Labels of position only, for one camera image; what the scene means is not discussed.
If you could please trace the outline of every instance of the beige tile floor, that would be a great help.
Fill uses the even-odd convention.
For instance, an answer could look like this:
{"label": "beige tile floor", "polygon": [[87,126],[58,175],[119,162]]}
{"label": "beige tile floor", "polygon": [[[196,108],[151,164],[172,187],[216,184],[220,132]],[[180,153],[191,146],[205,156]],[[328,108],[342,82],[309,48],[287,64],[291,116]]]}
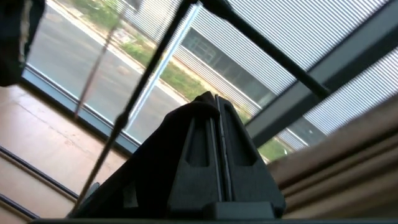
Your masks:
{"label": "beige tile floor", "polygon": [[[0,145],[79,193],[103,143],[19,86],[0,88]],[[111,152],[96,181],[126,160]],[[0,193],[40,217],[64,217],[73,201],[0,154]],[[25,221],[0,205],[2,223]]]}

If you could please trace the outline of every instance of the vegetation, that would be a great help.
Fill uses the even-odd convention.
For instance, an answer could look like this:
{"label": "vegetation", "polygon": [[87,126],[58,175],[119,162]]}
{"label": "vegetation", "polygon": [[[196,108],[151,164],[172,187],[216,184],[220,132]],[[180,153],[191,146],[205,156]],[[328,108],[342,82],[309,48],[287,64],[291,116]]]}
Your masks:
{"label": "vegetation", "polygon": [[[115,0],[71,0],[74,6],[84,13],[85,17],[100,28],[110,29],[118,22],[118,15],[115,11]],[[131,43],[121,44],[120,48],[132,58],[143,65],[147,65],[154,53],[154,49],[139,35]],[[169,63],[160,78],[177,90],[188,100],[206,91],[203,85],[183,70],[172,63]],[[247,113],[238,110],[238,115],[243,123],[249,121]],[[276,139],[271,139],[259,148],[259,152],[270,161],[276,160],[285,155],[285,147]]]}

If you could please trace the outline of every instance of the asphalt road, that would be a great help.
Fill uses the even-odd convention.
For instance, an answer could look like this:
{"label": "asphalt road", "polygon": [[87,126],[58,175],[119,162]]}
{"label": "asphalt road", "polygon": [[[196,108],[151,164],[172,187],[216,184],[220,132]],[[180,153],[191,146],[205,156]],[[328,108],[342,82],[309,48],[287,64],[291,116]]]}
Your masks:
{"label": "asphalt road", "polygon": [[[30,51],[29,63],[79,97],[101,48],[90,36],[48,7]],[[109,51],[97,72],[99,78],[87,103],[114,121],[141,74]],[[142,142],[159,126],[163,117],[178,106],[176,100],[155,86],[128,133]]]}

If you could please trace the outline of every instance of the brown curtain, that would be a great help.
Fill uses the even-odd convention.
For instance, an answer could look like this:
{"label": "brown curtain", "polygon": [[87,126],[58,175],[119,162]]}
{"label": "brown curtain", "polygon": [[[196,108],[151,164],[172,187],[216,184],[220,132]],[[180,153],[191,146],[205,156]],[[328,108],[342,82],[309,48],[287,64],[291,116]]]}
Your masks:
{"label": "brown curtain", "polygon": [[364,217],[398,201],[398,95],[268,167],[286,197],[284,218]]}

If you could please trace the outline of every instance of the curb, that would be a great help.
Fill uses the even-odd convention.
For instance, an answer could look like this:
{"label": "curb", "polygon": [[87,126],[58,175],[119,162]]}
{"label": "curb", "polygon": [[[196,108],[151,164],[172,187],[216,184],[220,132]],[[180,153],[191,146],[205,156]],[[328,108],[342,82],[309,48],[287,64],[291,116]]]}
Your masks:
{"label": "curb", "polygon": [[[58,2],[57,0],[52,0],[52,2],[54,2],[56,5],[60,6],[63,10],[65,10],[69,15],[71,15],[73,18],[77,19],[78,21],[80,21],[82,24],[84,24],[87,28],[89,28],[91,31],[93,31],[95,34],[99,35],[102,39],[105,39],[106,37],[104,37],[104,35],[99,32],[98,30],[92,28],[91,24],[89,22],[86,22],[84,19],[74,15],[73,13],[70,12],[70,10],[64,6],[63,4],[61,4],[60,2]],[[126,56],[128,59],[132,60],[135,64],[137,64],[138,66],[140,66],[141,69],[145,70],[145,66],[143,66],[143,64],[141,64],[140,62],[138,62],[136,59],[132,58],[129,54],[125,53],[125,51],[123,49],[121,49],[118,45],[114,44],[112,41],[109,42],[110,45],[112,45],[115,49],[117,49],[118,51],[120,51],[120,53],[122,53],[124,56]],[[183,96],[180,92],[178,92],[175,88],[171,87],[166,81],[162,80],[161,78],[159,78],[159,81],[162,85],[166,86],[167,88],[171,89],[175,94],[177,94],[179,97],[181,97],[182,99],[184,99],[187,103],[190,102],[190,100],[188,100],[185,96]]]}

